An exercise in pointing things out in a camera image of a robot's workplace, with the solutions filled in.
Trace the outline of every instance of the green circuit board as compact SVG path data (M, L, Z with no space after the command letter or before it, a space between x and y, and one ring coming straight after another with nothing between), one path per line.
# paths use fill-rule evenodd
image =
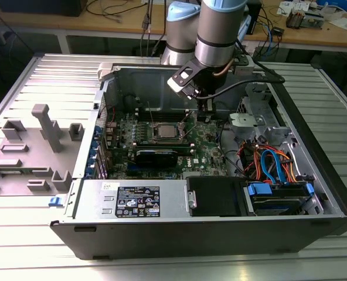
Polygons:
M198 122L196 113L192 113L184 125L176 122L138 122L130 114L118 114L115 116L116 126L112 136L108 137L108 149L111 153L112 165L109 165L109 179L184 179L186 176L225 176L226 164L222 156L217 138L216 121L208 123ZM190 155L179 156L175 167L167 169L131 169L134 162L131 155L137 150L136 141L140 144L154 142L155 128L167 130L174 128L179 131L182 126L182 134L185 135L183 143L192 144L190 148L183 148L179 144L170 144L172 150L190 150ZM151 149L161 148L159 143L152 145Z

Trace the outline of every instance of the motherboard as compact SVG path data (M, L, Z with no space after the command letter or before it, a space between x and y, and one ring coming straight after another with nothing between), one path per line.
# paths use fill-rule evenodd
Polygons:
M109 179L225 176L217 122L196 112L115 112L106 126Z

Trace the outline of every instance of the circuit board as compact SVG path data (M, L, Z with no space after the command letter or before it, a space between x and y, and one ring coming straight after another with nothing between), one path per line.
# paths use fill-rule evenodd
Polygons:
M195 112L183 122L140 122L131 114L117 113L108 129L111 154L109 179L185 179L188 176L225 176L225 159L218 144L216 121L197 121ZM136 143L149 149L178 152L175 167L135 169Z

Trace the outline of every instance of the warning label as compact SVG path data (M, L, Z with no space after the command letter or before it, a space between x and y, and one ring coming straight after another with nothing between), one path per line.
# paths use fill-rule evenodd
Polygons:
M116 217L159 217L160 209L159 186L128 186L118 188Z

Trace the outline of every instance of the blue clip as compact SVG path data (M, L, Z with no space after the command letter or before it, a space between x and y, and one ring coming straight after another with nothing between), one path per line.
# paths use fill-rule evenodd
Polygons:
M95 135L100 135L102 133L102 128L99 126L95 126L94 128L94 134Z
M261 167L262 167L262 171L265 173L265 175L273 182L273 184L276 184L276 180L275 178L268 173L267 169L266 169L266 163L265 163L265 156L267 153L271 153L275 159L275 162L277 164L277 172L278 172L278 177L280 182L282 183L286 183L287 180L285 179L285 175L283 173L283 171L281 170L281 166L280 166L280 159L278 154L276 154L274 151L272 151L271 149L267 149L265 150L262 155L261 155Z
M314 195L314 188L311 183L307 183L307 190L309 191L310 195Z
M89 156L90 157L95 156L96 154L97 154L97 152L94 149L89 150Z
M92 174L94 172L94 169L93 168L90 168L90 167L86 167L85 168L85 173L87 174Z
M60 197L52 197L50 199L49 207L62 207L62 199Z
M90 166L90 165L94 164L95 161L96 161L95 159L89 158L89 159L87 159L86 164L87 164L88 166Z
M91 148L97 148L98 147L98 143L96 141L91 141Z
M271 187L267 183L252 183L248 186L249 195L259 195L259 194L273 194Z

